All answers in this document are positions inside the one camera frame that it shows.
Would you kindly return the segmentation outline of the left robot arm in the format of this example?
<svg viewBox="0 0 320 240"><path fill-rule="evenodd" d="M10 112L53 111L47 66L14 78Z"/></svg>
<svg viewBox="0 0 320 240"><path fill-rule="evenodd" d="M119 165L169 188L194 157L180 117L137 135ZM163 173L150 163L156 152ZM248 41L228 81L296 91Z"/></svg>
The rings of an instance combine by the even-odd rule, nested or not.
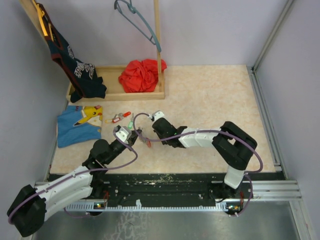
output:
<svg viewBox="0 0 320 240"><path fill-rule="evenodd" d="M97 140L88 158L72 172L54 181L34 187L24 186L7 211L9 224L16 227L23 238L37 232L45 221L73 202L87 197L95 199L104 192L102 176L110 164L124 150L131 149L138 135L120 130L116 139L108 143Z"/></svg>

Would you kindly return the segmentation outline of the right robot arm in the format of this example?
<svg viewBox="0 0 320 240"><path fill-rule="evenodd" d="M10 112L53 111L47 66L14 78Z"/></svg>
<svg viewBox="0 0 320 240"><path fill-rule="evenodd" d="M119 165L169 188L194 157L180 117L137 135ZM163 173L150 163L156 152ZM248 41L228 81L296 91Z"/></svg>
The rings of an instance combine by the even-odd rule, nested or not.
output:
<svg viewBox="0 0 320 240"><path fill-rule="evenodd" d="M226 121L219 130L196 129L187 126L174 127L167 119L153 120L153 131L163 145L173 148L215 148L228 164L224 177L223 192L235 198L241 192L241 182L245 170L258 143L236 124Z"/></svg>

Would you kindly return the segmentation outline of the red crumpled cloth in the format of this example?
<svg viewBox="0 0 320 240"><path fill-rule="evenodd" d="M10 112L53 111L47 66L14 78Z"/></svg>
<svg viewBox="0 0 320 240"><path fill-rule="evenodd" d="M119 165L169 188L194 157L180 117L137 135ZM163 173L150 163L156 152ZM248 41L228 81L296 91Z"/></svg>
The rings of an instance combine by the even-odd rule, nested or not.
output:
<svg viewBox="0 0 320 240"><path fill-rule="evenodd" d="M125 93L154 92L159 81L158 61L155 59L133 60L118 77Z"/></svg>

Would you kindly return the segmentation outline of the blue pikachu shirt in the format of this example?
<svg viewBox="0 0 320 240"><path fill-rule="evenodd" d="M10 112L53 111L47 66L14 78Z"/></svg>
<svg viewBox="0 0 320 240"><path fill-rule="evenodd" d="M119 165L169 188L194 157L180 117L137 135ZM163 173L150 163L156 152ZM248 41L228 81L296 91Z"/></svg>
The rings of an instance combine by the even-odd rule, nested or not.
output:
<svg viewBox="0 0 320 240"><path fill-rule="evenodd" d="M98 140L102 137L103 107L70 105L57 117L57 147Z"/></svg>

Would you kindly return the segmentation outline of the wooden rack tray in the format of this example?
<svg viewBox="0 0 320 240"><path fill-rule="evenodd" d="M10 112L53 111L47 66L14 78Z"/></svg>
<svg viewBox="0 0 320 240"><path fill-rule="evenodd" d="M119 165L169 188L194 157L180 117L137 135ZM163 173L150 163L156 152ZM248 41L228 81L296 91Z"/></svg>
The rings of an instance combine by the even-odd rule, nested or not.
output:
<svg viewBox="0 0 320 240"><path fill-rule="evenodd" d="M19 0L22 8L25 13L31 20L34 27L37 29L41 38L45 41L44 33L41 27L40 20L38 19L37 3L35 0ZM147 26L151 34L151 39L154 40L155 46L157 49L157 74L158 74L158 83L153 92L137 92L137 93L125 93L122 85L119 83L118 77L125 70L126 65L107 65L107 66L96 66L97 75L103 78L103 84L107 87L106 96L102 98L82 98L77 103L80 104L84 101L132 101L132 100L163 100L165 99L165 77L164 73L161 70L162 60L161 60L161 46L160 46L160 13L159 13L159 1L154 0L154 21L155 21L155 32L147 24L143 16L138 13L138 10L133 9L144 24ZM66 99L71 103L71 94L75 91L74 87L70 83L66 92Z"/></svg>

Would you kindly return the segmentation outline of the dark navy jersey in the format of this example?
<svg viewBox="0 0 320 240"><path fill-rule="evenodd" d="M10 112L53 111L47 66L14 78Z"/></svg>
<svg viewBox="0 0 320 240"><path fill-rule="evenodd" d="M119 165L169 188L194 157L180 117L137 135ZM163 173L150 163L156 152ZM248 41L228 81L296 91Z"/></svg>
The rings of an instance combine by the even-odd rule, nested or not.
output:
<svg viewBox="0 0 320 240"><path fill-rule="evenodd" d="M51 59L62 68L74 87L70 97L71 103L84 98L105 98L107 87L103 84L103 78L98 76L96 67L75 57L70 44L55 28L44 6L42 4L40 6L43 7L51 24L53 41L49 36L44 37Z"/></svg>

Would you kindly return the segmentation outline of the yellow clothes hanger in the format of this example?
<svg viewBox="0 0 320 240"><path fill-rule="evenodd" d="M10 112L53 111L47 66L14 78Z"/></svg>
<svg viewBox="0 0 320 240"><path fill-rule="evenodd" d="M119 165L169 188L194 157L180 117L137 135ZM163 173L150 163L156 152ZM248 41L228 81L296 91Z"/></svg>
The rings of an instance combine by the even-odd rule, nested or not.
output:
<svg viewBox="0 0 320 240"><path fill-rule="evenodd" d="M45 10L35 0L32 0L31 2L36 9L37 17L38 17L38 20L40 23L40 29L42 30L44 37L50 37L51 41L54 41L51 23L49 22L49 20L46 17Z"/></svg>

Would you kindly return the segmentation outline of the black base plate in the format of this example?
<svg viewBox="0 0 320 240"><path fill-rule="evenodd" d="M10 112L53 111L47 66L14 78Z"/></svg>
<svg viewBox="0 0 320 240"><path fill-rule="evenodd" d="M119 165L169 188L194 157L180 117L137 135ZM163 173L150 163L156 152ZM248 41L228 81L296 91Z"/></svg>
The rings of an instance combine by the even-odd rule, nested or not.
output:
<svg viewBox="0 0 320 240"><path fill-rule="evenodd" d="M231 189L224 177L223 173L105 174L87 199L106 201L108 207L133 207L136 201L145 208L214 207L256 193L247 179Z"/></svg>

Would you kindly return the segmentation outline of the aluminium frame rail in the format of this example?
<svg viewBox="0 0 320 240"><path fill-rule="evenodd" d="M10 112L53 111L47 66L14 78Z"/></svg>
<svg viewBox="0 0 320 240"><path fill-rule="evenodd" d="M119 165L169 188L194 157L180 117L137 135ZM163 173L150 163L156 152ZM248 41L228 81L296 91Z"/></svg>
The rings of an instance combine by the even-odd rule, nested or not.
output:
<svg viewBox="0 0 320 240"><path fill-rule="evenodd" d="M286 175L297 181L320 236L320 3L290 3L256 78Z"/></svg>

